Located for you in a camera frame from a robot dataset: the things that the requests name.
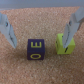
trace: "cork surface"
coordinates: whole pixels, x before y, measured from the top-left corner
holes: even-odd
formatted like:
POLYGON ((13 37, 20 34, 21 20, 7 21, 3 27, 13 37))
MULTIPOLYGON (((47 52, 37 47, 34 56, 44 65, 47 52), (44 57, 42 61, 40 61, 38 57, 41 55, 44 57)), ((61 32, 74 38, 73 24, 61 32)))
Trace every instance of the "cork surface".
POLYGON ((56 36, 63 33, 78 7, 26 8, 0 11, 8 16, 17 37, 13 49, 0 33, 0 84, 84 84, 84 24, 74 35, 71 55, 57 55, 56 36), (27 60, 28 39, 45 40, 45 59, 27 60))

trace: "navy cube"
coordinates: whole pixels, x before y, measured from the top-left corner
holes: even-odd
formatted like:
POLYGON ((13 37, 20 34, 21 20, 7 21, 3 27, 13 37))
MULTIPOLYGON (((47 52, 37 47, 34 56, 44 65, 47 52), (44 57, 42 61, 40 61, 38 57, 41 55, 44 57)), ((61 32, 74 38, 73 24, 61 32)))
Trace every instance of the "navy cube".
POLYGON ((28 39, 27 59, 43 60, 45 55, 44 39, 28 39))

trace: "toy block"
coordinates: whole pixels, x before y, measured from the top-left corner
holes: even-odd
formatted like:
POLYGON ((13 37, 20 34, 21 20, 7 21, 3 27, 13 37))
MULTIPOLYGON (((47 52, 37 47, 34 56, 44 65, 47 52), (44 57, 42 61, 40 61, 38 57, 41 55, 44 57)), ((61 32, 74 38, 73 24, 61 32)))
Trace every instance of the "toy block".
POLYGON ((43 60, 45 55, 44 39, 28 39, 27 59, 43 60))
POLYGON ((57 34, 57 38, 55 42, 57 54, 71 54, 75 48, 74 39, 72 38, 67 48, 63 48, 62 37, 63 37, 63 34, 57 34))

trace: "letter block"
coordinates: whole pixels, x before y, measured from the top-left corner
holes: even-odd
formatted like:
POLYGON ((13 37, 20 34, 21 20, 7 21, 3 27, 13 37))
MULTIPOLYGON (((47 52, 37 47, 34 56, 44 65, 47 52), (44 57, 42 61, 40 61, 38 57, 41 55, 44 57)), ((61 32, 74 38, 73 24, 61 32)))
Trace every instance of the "letter block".
POLYGON ((56 52, 57 52, 57 54, 71 54, 75 48, 74 39, 72 38, 72 40, 67 48, 63 48, 62 36, 63 36, 63 34, 57 34, 57 38, 56 38, 56 42, 55 42, 56 52))
POLYGON ((43 60, 45 55, 44 39, 28 39, 27 59, 43 60))

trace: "green block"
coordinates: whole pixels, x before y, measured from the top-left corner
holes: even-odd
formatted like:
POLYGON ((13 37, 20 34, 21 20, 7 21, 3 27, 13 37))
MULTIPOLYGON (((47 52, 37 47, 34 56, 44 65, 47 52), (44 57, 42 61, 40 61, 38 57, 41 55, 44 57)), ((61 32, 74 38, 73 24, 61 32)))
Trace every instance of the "green block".
POLYGON ((72 38, 72 40, 67 48, 63 48, 62 36, 63 36, 63 34, 57 34, 57 38, 56 38, 56 42, 55 42, 56 52, 57 52, 57 54, 71 54, 75 48, 74 39, 72 38))

